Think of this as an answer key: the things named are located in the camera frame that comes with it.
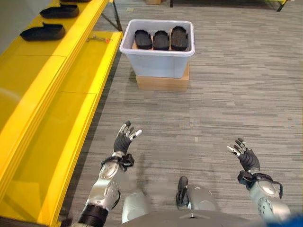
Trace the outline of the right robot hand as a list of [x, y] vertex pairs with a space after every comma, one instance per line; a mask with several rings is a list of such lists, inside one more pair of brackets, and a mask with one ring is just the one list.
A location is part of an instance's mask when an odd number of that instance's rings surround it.
[[227, 146], [227, 150], [237, 157], [244, 171], [251, 175], [260, 173], [259, 159], [245, 140], [237, 138], [232, 147]]

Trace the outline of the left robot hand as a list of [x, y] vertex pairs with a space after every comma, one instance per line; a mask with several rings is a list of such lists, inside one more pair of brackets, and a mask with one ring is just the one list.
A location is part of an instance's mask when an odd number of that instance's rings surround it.
[[142, 130], [134, 131], [134, 126], [127, 120], [121, 126], [113, 146], [113, 152], [121, 152], [126, 155], [130, 144], [142, 134]]

